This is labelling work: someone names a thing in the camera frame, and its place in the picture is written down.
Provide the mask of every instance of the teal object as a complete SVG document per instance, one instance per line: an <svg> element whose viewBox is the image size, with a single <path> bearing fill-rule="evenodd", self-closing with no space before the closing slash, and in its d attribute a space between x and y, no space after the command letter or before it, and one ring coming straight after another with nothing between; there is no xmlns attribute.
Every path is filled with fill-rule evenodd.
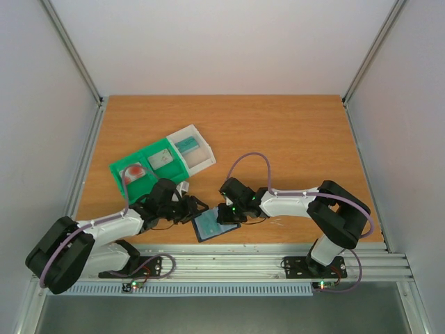
<svg viewBox="0 0 445 334"><path fill-rule="evenodd" d="M148 157L164 149L167 149L172 155L173 161L160 167L159 169L154 170L148 162ZM128 157L112 163L109 166L122 196L124 196L124 188L122 187L122 178L120 177L119 172L124 170L127 166L136 163L140 163L142 166L153 171L153 173L155 173L159 178L170 179L176 184L187 180L189 177L188 171L177 151L173 148L170 141L167 138L164 138L129 155ZM149 193L156 182L157 179L151 173L146 172L146 174L141 178L129 183L127 185L129 203L133 204L139 197Z"/></svg>
<svg viewBox="0 0 445 334"><path fill-rule="evenodd" d="M199 144L193 136L190 136L178 143L175 143L175 146L177 147L179 153L181 153L182 155L185 155L199 148Z"/></svg>

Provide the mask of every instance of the red object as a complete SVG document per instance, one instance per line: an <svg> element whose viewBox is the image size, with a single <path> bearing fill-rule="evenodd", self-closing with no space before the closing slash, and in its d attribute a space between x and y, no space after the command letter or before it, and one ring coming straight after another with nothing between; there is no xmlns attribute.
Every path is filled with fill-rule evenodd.
<svg viewBox="0 0 445 334"><path fill-rule="evenodd" d="M141 166L132 166L128 168L128 173L134 177L142 177L144 174L144 168Z"/></svg>

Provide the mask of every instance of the white robotic arm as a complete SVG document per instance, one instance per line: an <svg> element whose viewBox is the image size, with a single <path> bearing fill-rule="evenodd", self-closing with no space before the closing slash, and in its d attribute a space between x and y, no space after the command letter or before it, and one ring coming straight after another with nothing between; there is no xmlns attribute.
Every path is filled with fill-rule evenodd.
<svg viewBox="0 0 445 334"><path fill-rule="evenodd" d="M324 181L320 187L301 191L260 188L254 192L231 177L223 184L220 193L226 200L218 206L217 222L222 224L242 223L247 221L247 216L313 219L323 231L306 258L307 269L314 277L321 277L329 270L343 249L356 247L367 222L363 211L370 212L364 203L333 181ZM331 208L335 204L339 208L334 212Z"/></svg>

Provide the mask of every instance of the metal frame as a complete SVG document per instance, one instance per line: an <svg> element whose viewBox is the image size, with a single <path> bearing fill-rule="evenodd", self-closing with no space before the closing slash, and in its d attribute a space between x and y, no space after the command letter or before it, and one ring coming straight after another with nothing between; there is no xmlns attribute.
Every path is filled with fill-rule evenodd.
<svg viewBox="0 0 445 334"><path fill-rule="evenodd" d="M104 120L104 114L106 106L108 104L108 98L105 97L102 103L96 110L96 114L92 120L90 129L85 145L82 149L79 164L76 167L77 173L74 176L73 183L70 189L70 196L65 207L64 214L74 219L79 209L80 199L82 196L83 188L85 186L88 170L90 169L91 159L95 151L97 138L99 137L102 121Z"/></svg>
<svg viewBox="0 0 445 334"><path fill-rule="evenodd" d="M44 11L48 14L49 21L51 21L51 23L54 25L54 28L56 29L60 37L60 40L62 41L68 53L70 54L83 80L89 87L92 96L96 100L97 106L100 106L102 98L99 94L99 91L97 90L95 83L91 79L90 74L88 73L85 65L83 64L81 57L77 53L77 50L74 47L74 44L72 43L71 38L68 35L68 32L63 26L60 17L57 15L56 9L54 8L51 0L39 0L39 2L42 4Z"/></svg>
<svg viewBox="0 0 445 334"><path fill-rule="evenodd" d="M88 71L83 64L79 54L77 53L70 37L67 34L60 18L58 17L54 6L50 0L39 0L49 16L51 23L57 30L62 43L66 47L75 65L79 69L81 76L88 85L96 103L98 105L97 112L88 133L85 147L83 149L80 162L78 165L78 172L74 177L73 185L70 191L65 213L71 217L75 217L79 207L83 186L86 181L88 169L92 159L92 154L95 149L99 130L102 125L102 120L106 110L108 99L102 99L94 82L92 81ZM355 144L359 153L359 157L364 169L366 181L369 183L369 176L366 171L362 153L357 142L357 137L354 132L352 120L348 112L348 101L353 96L360 81L365 75L366 71L372 64L373 59L378 53L382 43L390 32L395 21L398 19L402 9L407 0L396 0L388 14L382 28L377 37L373 41L368 54L361 64L355 78L353 79L349 89L347 90L343 99L346 113L350 123ZM375 196L372 188L370 188L371 196L375 205ZM431 333L428 317L423 308L418 289L412 277L412 272L409 263L404 254L389 253L387 249L391 247L391 242L388 240L385 227L382 225L382 231L385 238L385 243L366 243L359 244L357 247L357 254L359 255L363 266L363 281L380 282L393 281L397 282L398 290L400 292L400 299L405 308L405 313L413 333ZM208 283L208 284L225 284L227 286L235 284L262 284L264 286L277 286L289 284L286 280L284 270L280 266L280 262L284 256L287 255L305 255L309 251L311 245L309 244L232 244L232 245L218 245L218 244L201 244L201 245L136 245L136 248L142 254L151 255L155 253L170 253L177 260L177 270L166 280L161 280L160 283L169 286L180 286L189 283ZM358 266L355 257L349 252L343 254L345 263L348 267L349 276L345 281L354 282L358 275ZM164 270L168 270L168 261ZM98 277L91 276L88 279L79 282L83 286L106 286L116 285L124 280L115 279L104 282ZM310 280L298 280L296 284L309 284ZM113 295L108 293L105 289L100 289L102 295ZM34 333L43 305L47 295L50 293L47 289L41 289L37 278L32 278L29 284L28 291L24 300L24 307L20 314L20 318L15 330L17 334Z"/></svg>
<svg viewBox="0 0 445 334"><path fill-rule="evenodd" d="M362 64L360 65L357 74L355 75L353 81L351 82L348 90L346 91L346 94L343 98L343 101L349 102L351 97L354 95L355 91L357 90L358 85L360 84L360 81L363 79L363 76L366 74L366 71L371 66L375 56L377 56L378 51L380 50L383 42L385 41L386 37L388 36L390 30L396 23L398 17L402 13L402 9L405 7L408 0L396 0L394 2L394 5L392 6L391 10L389 11L388 16L386 17L385 21L383 22L382 27L380 28L377 36L375 37L371 48L368 50L368 53L364 57L364 60Z"/></svg>
<svg viewBox="0 0 445 334"><path fill-rule="evenodd" d="M391 252L394 249L393 248L394 244L391 241L391 237L387 233L385 225L382 224L383 219L382 219L382 216L380 215L380 211L379 211L379 208L378 208L378 205L377 205L377 199L375 197L375 194L373 192L373 188L371 186L371 179L370 179L368 171L366 169L366 164L365 164L365 161L364 161L364 158L363 158L362 149L360 147L357 135L356 135L355 130L354 130L354 128L355 128L354 127L354 122L353 122L353 119L350 117L350 113L349 113L348 103L347 102L344 102L344 108L345 108L346 116L348 117L348 122L349 122L349 127L350 127L350 130L351 130L351 133L353 134L355 147L357 148L357 153L358 153L359 158L360 158L360 163L362 165L363 174L365 176L366 183L368 184L368 190L369 190L369 193L371 194L371 199L372 199L373 204L374 204L375 214L377 215L377 218L378 218L378 221L379 221L380 230L382 231L383 239L384 239L384 242L387 245L388 251Z"/></svg>

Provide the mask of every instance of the black cable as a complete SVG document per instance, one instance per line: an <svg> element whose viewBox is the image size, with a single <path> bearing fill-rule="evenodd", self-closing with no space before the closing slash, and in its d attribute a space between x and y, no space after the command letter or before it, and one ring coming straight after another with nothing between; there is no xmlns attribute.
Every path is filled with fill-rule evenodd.
<svg viewBox="0 0 445 334"><path fill-rule="evenodd" d="M155 230L155 231L162 231L162 230L168 230L169 228L171 228L175 223L172 223L172 225L170 225L167 228L151 228L151 230Z"/></svg>
<svg viewBox="0 0 445 334"><path fill-rule="evenodd" d="M260 223L264 222L265 220L266 220L266 218L263 219L262 221L255 221L254 223L241 223L241 224L243 224L243 225L256 225L256 224L260 224Z"/></svg>

